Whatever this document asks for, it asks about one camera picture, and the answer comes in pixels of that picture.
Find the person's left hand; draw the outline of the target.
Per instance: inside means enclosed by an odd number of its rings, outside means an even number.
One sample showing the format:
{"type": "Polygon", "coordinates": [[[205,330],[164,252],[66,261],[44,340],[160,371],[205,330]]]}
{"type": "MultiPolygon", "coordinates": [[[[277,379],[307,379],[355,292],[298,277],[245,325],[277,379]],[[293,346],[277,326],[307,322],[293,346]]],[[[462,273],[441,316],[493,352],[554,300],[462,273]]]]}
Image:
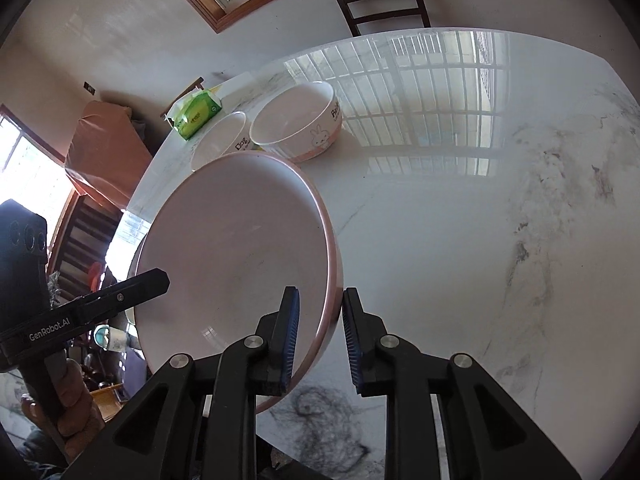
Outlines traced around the person's left hand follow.
{"type": "Polygon", "coordinates": [[[105,422],[75,361],[66,360],[66,372],[56,385],[56,392],[64,408],[56,431],[64,441],[64,454],[72,462],[100,433],[105,422]]]}

